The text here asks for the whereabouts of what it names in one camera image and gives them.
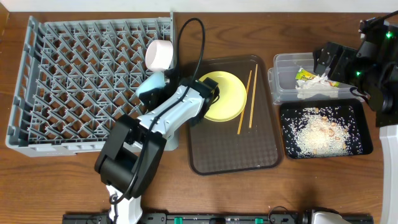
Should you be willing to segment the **light blue bowl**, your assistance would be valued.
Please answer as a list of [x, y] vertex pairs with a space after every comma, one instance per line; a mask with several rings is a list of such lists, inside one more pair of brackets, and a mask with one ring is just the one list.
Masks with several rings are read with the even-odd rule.
[[166, 86], [165, 75], [163, 72], [154, 72], [149, 78], [143, 81], [136, 90], [136, 95], [140, 97], [143, 93], [159, 89]]

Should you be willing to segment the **white paper napkin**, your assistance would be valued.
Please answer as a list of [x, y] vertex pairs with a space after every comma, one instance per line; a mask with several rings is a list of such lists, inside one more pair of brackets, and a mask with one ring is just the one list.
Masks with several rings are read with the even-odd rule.
[[304, 71], [296, 74], [295, 79], [295, 89], [298, 91], [297, 97], [300, 99], [308, 99], [318, 94], [331, 98], [336, 98], [338, 95], [340, 83], [329, 80], [325, 73], [319, 76]]

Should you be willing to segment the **green orange snack wrapper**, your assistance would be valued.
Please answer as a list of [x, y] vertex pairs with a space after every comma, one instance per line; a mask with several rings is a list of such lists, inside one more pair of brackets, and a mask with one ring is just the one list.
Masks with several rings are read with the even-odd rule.
[[300, 67], [298, 70], [295, 79], [297, 81], [296, 89], [308, 89], [314, 87], [316, 84], [330, 85], [332, 87], [338, 87], [340, 85], [339, 82], [329, 80], [326, 76], [326, 73], [321, 76], [314, 75], [302, 67]]

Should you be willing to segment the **white pink bowl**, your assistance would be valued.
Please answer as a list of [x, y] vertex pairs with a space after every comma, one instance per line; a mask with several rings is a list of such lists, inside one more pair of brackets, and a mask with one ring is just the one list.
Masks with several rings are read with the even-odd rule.
[[174, 47], [169, 40], [153, 40], [146, 50], [145, 64], [152, 72], [169, 69], [174, 56]]

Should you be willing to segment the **rice food waste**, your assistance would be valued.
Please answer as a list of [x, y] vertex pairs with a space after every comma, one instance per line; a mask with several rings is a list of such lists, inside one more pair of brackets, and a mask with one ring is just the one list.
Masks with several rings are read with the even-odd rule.
[[294, 159], [363, 153], [352, 106], [286, 109], [281, 112], [287, 155]]

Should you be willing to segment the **yellow plate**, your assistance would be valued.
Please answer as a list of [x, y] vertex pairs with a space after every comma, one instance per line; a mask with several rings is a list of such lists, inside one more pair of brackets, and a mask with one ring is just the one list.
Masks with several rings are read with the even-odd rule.
[[207, 73], [199, 81], [203, 82], [206, 78], [218, 83], [220, 97], [210, 106], [205, 118], [210, 121], [225, 122], [240, 115], [246, 97], [246, 87], [243, 82], [232, 73], [224, 71]]

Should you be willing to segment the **wooden chopstick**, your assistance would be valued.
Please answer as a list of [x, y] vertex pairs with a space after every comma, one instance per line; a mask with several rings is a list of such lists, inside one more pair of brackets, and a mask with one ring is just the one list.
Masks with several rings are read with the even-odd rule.
[[253, 121], [253, 114], [254, 114], [254, 104], [255, 104], [255, 97], [256, 97], [257, 73], [258, 73], [258, 64], [256, 64], [254, 80], [253, 80], [251, 112], [250, 112], [250, 117], [249, 117], [249, 128], [252, 128], [252, 121]]
[[249, 72], [248, 81], [246, 83], [246, 97], [245, 97], [243, 108], [242, 108], [242, 111], [241, 111], [241, 114], [240, 114], [239, 125], [238, 125], [238, 130], [237, 130], [237, 134], [238, 135], [241, 134], [241, 128], [242, 128], [242, 125], [243, 125], [244, 111], [245, 111], [247, 97], [248, 97], [248, 91], [249, 91], [249, 87], [250, 87], [250, 83], [251, 83], [251, 76], [252, 76], [252, 70], [250, 70], [250, 72]]

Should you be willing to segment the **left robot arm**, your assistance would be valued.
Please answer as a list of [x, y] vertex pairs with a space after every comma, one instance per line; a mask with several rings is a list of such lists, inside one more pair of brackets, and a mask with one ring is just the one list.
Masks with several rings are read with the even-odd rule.
[[141, 195], [155, 177], [167, 143], [185, 122], [200, 122], [219, 94], [218, 83], [211, 78], [184, 80], [157, 108], [116, 121], [95, 162], [109, 192], [108, 223], [139, 221]]

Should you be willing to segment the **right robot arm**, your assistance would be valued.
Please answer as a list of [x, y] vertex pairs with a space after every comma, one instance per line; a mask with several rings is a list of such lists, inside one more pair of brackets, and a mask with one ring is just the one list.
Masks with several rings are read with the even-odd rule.
[[358, 49], [328, 42], [313, 51], [316, 74], [351, 85], [376, 112], [384, 159], [381, 223], [397, 223], [397, 25], [388, 22], [395, 15], [361, 20]]

